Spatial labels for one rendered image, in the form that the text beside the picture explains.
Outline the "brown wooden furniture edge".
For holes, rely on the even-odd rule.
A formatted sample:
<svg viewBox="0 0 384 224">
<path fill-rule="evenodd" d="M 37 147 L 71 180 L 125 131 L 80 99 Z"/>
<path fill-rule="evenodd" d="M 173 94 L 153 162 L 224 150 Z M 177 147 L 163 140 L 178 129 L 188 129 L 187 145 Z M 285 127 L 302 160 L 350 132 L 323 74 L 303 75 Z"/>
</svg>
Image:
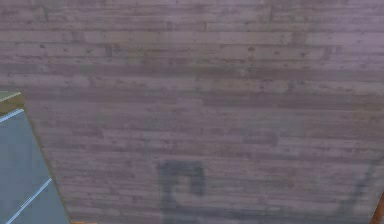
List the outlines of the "brown wooden furniture edge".
<svg viewBox="0 0 384 224">
<path fill-rule="evenodd" d="M 380 197 L 369 224 L 384 224 L 384 192 Z"/>
</svg>

